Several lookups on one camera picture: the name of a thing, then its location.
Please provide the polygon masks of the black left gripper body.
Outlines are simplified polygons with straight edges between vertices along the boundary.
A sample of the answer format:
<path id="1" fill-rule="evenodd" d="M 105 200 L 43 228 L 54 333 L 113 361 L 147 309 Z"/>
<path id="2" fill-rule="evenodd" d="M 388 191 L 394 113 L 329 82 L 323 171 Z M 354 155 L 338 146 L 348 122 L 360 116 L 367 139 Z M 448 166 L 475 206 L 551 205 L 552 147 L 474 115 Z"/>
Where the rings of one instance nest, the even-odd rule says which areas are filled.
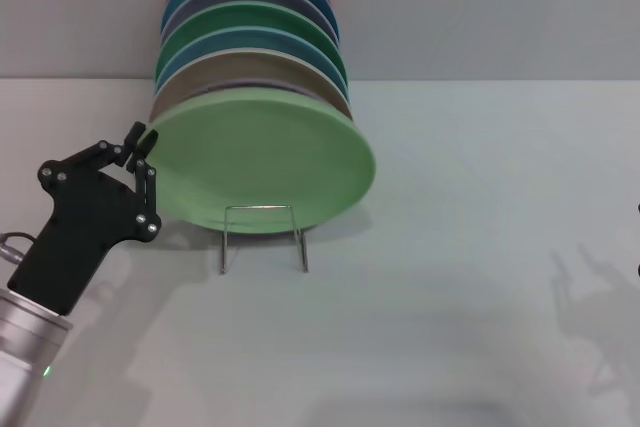
<path id="1" fill-rule="evenodd" d="M 75 167 L 65 180 L 42 187 L 53 199 L 53 212 L 8 288 L 67 316 L 110 249 L 123 241 L 153 241 L 162 221 L 157 212 L 154 218 L 141 214 L 135 187 L 102 171 Z"/>

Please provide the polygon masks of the light green plate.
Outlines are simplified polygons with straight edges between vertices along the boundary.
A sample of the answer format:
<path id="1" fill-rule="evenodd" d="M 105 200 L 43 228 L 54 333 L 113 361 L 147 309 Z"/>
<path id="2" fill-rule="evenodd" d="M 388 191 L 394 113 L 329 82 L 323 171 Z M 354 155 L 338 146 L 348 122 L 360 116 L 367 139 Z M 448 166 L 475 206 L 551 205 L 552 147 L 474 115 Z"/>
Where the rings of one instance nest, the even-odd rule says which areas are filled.
<path id="1" fill-rule="evenodd" d="M 332 105 L 271 88 L 183 101 L 150 124 L 157 204 L 172 217 L 234 233 L 316 226 L 356 205 L 376 174 L 373 151 Z"/>

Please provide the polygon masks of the beige plate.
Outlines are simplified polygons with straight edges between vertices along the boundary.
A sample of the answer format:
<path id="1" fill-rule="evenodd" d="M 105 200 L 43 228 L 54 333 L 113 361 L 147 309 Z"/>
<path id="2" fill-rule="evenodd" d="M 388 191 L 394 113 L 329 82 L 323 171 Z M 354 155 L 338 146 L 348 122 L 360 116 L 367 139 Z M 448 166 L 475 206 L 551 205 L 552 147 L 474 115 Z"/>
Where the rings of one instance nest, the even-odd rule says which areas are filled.
<path id="1" fill-rule="evenodd" d="M 353 114 L 340 89 L 320 70 L 288 54 L 266 49 L 232 49 L 203 56 L 172 75 L 155 95 L 150 118 L 195 97 L 201 87 L 216 82 L 260 78 L 289 82 L 320 96 L 348 118 Z"/>

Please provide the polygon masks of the lavender plate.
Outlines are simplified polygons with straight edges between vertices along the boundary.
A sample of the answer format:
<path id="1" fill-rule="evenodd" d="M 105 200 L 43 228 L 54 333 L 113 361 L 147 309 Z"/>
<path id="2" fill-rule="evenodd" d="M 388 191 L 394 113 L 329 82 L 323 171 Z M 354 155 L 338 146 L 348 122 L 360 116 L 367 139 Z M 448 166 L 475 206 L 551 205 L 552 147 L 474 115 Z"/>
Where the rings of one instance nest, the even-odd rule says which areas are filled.
<path id="1" fill-rule="evenodd" d="M 192 93 L 193 96 L 200 95 L 204 93 L 229 90 L 234 88 L 245 88 L 245 87 L 256 87 L 256 88 L 270 88 L 276 90 L 282 90 L 292 93 L 297 93 L 301 95 L 305 95 L 310 98 L 320 99 L 320 96 L 315 92 L 310 91 L 304 87 L 285 82 L 280 80 L 269 80 L 269 79 L 260 79 L 260 78 L 244 78 L 244 79 L 236 79 L 225 82 L 216 82 L 207 84 L 197 91 Z"/>

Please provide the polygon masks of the light blue plate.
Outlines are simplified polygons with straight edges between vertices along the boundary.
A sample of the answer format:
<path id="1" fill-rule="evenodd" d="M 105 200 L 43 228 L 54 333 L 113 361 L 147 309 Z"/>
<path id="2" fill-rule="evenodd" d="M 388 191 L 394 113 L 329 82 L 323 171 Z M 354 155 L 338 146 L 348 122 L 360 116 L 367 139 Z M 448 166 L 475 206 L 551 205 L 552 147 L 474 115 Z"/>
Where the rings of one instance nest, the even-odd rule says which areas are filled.
<path id="1" fill-rule="evenodd" d="M 157 94 L 168 79 L 186 64 L 209 54 L 232 49 L 266 49 L 296 57 L 324 73 L 345 98 L 349 98 L 346 74 L 337 64 L 341 58 L 331 60 L 318 47 L 299 36 L 262 27 L 222 29 L 189 42 L 159 64 L 161 69 L 155 78 L 154 94 Z"/>

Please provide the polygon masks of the dark green plate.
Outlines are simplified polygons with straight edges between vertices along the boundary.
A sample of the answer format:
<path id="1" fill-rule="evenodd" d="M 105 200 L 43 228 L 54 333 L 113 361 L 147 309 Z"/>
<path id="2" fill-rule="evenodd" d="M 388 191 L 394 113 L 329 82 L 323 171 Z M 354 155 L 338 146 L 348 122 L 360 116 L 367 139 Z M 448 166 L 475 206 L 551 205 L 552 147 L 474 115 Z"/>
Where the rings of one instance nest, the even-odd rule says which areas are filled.
<path id="1" fill-rule="evenodd" d="M 296 35 L 324 53 L 343 78 L 347 79 L 339 48 L 315 22 L 291 9 L 253 1 L 215 5 L 180 23 L 161 45 L 154 78 L 158 79 L 165 65 L 190 42 L 204 35 L 235 27 L 265 27 Z"/>

